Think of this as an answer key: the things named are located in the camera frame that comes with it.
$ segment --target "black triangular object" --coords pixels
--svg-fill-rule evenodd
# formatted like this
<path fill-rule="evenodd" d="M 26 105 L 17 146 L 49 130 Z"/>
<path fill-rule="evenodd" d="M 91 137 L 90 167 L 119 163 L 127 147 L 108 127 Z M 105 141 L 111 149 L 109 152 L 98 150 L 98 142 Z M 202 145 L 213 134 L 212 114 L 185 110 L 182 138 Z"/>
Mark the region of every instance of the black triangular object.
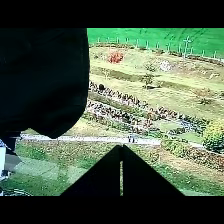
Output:
<path fill-rule="evenodd" d="M 61 196 L 120 196 L 121 148 L 115 146 Z"/>
<path fill-rule="evenodd" d="M 127 146 L 123 160 L 123 196 L 183 195 Z"/>

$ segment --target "red bush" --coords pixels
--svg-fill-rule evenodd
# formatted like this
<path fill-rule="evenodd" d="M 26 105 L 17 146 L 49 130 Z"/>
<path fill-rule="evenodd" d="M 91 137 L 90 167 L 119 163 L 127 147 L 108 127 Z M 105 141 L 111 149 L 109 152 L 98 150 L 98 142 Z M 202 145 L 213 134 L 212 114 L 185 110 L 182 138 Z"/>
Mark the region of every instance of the red bush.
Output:
<path fill-rule="evenodd" d="M 124 58 L 123 53 L 120 52 L 112 52 L 109 55 L 108 61 L 110 63 L 119 63 L 122 61 L 122 59 Z"/>

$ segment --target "fence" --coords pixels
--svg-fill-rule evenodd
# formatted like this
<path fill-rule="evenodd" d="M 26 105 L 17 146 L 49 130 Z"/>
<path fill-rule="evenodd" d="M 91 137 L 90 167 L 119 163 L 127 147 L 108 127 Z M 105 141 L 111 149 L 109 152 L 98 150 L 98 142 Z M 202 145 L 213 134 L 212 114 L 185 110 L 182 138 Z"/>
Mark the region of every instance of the fence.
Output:
<path fill-rule="evenodd" d="M 172 42 L 167 42 L 167 43 L 160 43 L 160 42 L 155 42 L 155 41 L 140 41 L 140 39 L 129 39 L 129 38 L 100 38 L 98 37 L 96 42 L 92 43 L 93 45 L 96 44 L 108 44 L 110 45 L 127 45 L 132 48 L 137 48 L 137 49 L 142 49 L 142 50 L 156 50 L 156 49 L 161 49 L 165 52 L 172 52 L 175 51 L 177 53 L 182 53 L 183 57 L 187 57 L 188 55 L 195 55 L 195 56 L 201 56 L 204 58 L 209 58 L 209 59 L 216 59 L 219 61 L 224 62 L 224 53 L 219 54 L 216 51 L 214 52 L 208 52 L 205 50 L 199 50 L 192 46 L 190 38 L 187 37 L 186 40 L 183 40 L 183 43 L 172 43 Z"/>

